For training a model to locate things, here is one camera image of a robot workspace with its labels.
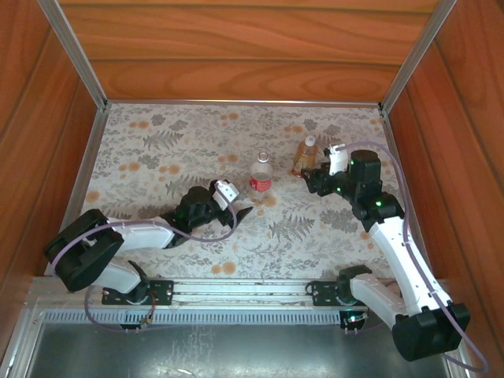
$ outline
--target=floral tablecloth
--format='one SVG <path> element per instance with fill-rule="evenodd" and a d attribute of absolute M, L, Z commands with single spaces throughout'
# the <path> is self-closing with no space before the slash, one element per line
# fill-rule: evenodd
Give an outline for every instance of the floral tablecloth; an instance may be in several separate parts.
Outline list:
<path fill-rule="evenodd" d="M 231 238 L 117 258 L 136 261 L 149 276 L 177 278 L 334 278 L 356 264 L 392 277 L 350 205 L 336 195 L 310 195 L 304 181 L 290 174 L 296 147 L 308 134 L 320 146 L 333 139 L 386 143 L 377 109 L 114 104 L 83 211 L 154 217 L 176 206 L 190 187 L 225 178 L 243 192 L 236 209 L 254 206 Z M 248 187 L 260 151 L 269 153 L 275 169 L 265 197 Z M 394 169 L 380 158 L 384 190 L 398 195 Z M 213 238 L 227 231 L 215 220 L 195 235 Z"/>

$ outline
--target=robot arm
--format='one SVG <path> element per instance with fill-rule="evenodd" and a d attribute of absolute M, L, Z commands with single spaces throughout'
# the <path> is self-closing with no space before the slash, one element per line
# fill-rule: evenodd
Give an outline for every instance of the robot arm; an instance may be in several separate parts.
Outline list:
<path fill-rule="evenodd" d="M 236 187 L 223 180 L 213 181 L 209 189 L 192 187 L 174 210 L 151 219 L 152 224 L 128 224 L 125 221 L 120 227 L 107 228 L 93 234 L 57 259 L 60 251 L 84 232 L 105 224 L 121 222 L 92 209 L 51 241 L 44 254 L 69 291 L 82 290 L 95 284 L 105 287 L 107 291 L 119 293 L 130 303 L 137 303 L 146 296 L 150 281 L 133 261 L 123 265 L 111 262 L 116 253 L 145 247 L 173 248 L 188 240 L 183 235 L 160 227 L 163 224 L 186 234 L 191 234 L 195 228 L 214 219 L 218 219 L 223 226 L 232 228 L 233 216 L 228 203 L 234 202 L 238 195 Z M 251 210 L 252 207 L 240 210 L 236 214 L 237 224 Z"/>
<path fill-rule="evenodd" d="M 370 269 L 360 265 L 339 272 L 337 299 L 346 305 L 356 301 L 365 303 L 392 330 L 395 345 L 407 361 L 456 349 L 461 336 L 432 297 L 403 242 L 404 212 L 393 195 L 382 191 L 378 155 L 369 150 L 356 150 L 351 154 L 350 164 L 344 166 L 347 153 L 337 150 L 339 146 L 342 143 L 324 151 L 330 163 L 322 163 L 320 169 L 303 169 L 302 176 L 310 193 L 320 196 L 336 193 L 351 204 L 352 213 L 384 252 L 403 298 L 389 291 Z M 409 244 L 442 303 L 466 329 L 467 308 L 452 303 L 417 246 L 413 241 Z"/>

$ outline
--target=bottle cap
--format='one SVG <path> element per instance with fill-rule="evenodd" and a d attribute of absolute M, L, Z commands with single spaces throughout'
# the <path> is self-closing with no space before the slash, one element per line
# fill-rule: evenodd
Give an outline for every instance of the bottle cap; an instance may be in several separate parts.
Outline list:
<path fill-rule="evenodd" d="M 259 160 L 259 162 L 261 162 L 261 163 L 267 163 L 267 162 L 268 162 L 268 160 L 269 160 L 269 155 L 268 155 L 268 153 L 267 153 L 267 152 L 260 152 L 260 153 L 258 154 L 258 160 Z"/>
<path fill-rule="evenodd" d="M 311 146 L 314 146 L 315 145 L 315 137 L 313 135 L 308 135 L 305 139 L 305 144 L 308 146 L 308 147 L 311 147 Z"/>

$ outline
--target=wooden wall panel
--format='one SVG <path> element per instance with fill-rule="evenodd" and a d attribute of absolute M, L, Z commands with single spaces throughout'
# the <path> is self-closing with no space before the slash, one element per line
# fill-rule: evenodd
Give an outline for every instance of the wooden wall panel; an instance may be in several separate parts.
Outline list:
<path fill-rule="evenodd" d="M 68 0 L 63 10 L 112 99 L 379 102 L 392 83 L 390 72 L 404 62 L 434 5 Z M 284 80 L 279 67 L 295 79 Z M 204 80 L 202 71 L 209 73 Z M 267 85 L 241 87 L 250 77 Z M 281 90 L 270 85 L 276 79 Z"/>
<path fill-rule="evenodd" d="M 96 107 L 32 0 L 0 2 L 0 357 L 60 227 Z"/>
<path fill-rule="evenodd" d="M 378 102 L 394 66 L 251 61 L 97 61 L 110 98 L 226 98 Z"/>
<path fill-rule="evenodd" d="M 502 36 L 496 0 L 459 0 L 390 114 L 439 278 L 472 315 L 469 334 L 504 375 Z"/>

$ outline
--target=plastic bottle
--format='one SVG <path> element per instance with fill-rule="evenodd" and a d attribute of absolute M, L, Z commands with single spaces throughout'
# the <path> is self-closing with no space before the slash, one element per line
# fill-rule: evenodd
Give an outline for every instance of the plastic bottle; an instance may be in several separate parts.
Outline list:
<path fill-rule="evenodd" d="M 265 192 L 271 187 L 273 167 L 266 152 L 258 154 L 258 160 L 250 167 L 250 186 L 255 191 Z"/>
<path fill-rule="evenodd" d="M 308 135 L 305 140 L 299 143 L 298 151 L 294 158 L 294 166 L 292 174 L 297 177 L 301 176 L 301 169 L 313 168 L 315 158 L 317 157 L 316 138 L 313 135 Z"/>

